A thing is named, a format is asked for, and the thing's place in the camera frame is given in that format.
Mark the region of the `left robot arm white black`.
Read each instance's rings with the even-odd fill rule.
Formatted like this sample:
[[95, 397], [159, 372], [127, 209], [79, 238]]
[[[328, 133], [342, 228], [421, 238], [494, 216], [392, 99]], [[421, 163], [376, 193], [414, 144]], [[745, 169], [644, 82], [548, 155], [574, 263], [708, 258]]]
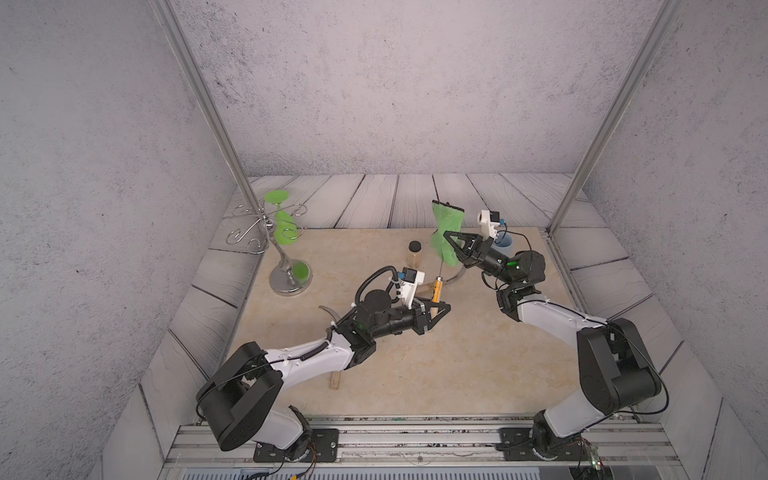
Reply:
[[196, 409], [224, 452], [254, 440], [297, 458], [313, 431], [297, 407], [275, 406], [283, 390], [363, 363], [380, 337], [406, 330], [423, 335], [450, 311], [446, 302], [419, 297], [397, 306], [388, 292], [372, 290], [319, 340], [269, 350], [254, 341], [241, 345], [198, 391]]

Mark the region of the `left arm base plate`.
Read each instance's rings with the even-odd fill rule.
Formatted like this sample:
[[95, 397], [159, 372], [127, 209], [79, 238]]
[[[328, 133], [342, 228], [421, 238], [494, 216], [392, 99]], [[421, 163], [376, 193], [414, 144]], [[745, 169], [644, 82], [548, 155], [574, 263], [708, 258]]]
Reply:
[[338, 458], [340, 431], [335, 428], [313, 429], [303, 434], [287, 450], [257, 442], [253, 455], [255, 463], [334, 463]]

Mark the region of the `sickle wooden handle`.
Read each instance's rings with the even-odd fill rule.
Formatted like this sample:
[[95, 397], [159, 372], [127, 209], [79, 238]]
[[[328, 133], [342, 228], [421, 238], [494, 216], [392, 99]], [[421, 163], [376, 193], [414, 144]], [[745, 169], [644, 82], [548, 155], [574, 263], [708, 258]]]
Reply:
[[[330, 326], [326, 330], [326, 337], [329, 346], [333, 346], [335, 343], [334, 335], [336, 332], [337, 323], [341, 320], [340, 315], [332, 308], [319, 305], [319, 308], [331, 316]], [[330, 373], [329, 388], [334, 391], [338, 391], [341, 385], [341, 371], [336, 370]]]
[[[456, 273], [453, 276], [448, 278], [443, 278], [441, 280], [442, 286], [445, 287], [447, 285], [451, 285], [458, 282], [465, 275], [466, 271], [467, 271], [466, 267], [461, 267], [459, 270], [456, 271]], [[437, 279], [434, 279], [428, 283], [422, 284], [417, 288], [416, 295], [422, 296], [422, 297], [432, 296], [434, 294], [436, 283], [437, 283]]]
[[444, 212], [443, 205], [438, 200], [432, 201], [432, 213], [436, 223], [436, 229], [430, 237], [430, 244], [435, 250], [435, 253], [440, 261], [438, 268], [438, 274], [433, 282], [433, 294], [432, 301], [437, 303], [441, 299], [441, 292], [443, 288], [443, 276], [442, 270], [444, 265], [443, 259], [443, 247], [442, 247], [442, 232], [444, 230]]

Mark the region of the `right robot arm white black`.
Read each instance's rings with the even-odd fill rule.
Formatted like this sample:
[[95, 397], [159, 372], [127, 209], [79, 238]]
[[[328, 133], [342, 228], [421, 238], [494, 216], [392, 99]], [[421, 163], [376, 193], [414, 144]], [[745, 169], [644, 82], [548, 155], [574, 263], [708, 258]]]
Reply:
[[443, 237], [464, 267], [476, 267], [483, 277], [493, 278], [491, 287], [503, 314], [577, 353], [578, 388], [534, 416], [530, 448], [537, 457], [552, 461], [585, 430], [669, 393], [632, 321], [590, 316], [552, 302], [537, 289], [546, 278], [541, 253], [527, 248], [508, 257], [494, 248], [490, 237], [459, 231], [446, 231]]

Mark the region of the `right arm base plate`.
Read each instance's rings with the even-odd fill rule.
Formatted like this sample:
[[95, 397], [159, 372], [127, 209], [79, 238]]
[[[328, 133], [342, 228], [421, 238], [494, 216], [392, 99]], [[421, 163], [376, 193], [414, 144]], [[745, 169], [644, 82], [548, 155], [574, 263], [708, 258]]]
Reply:
[[580, 436], [560, 438], [535, 428], [507, 427], [498, 430], [495, 448], [505, 461], [587, 461], [589, 447]]

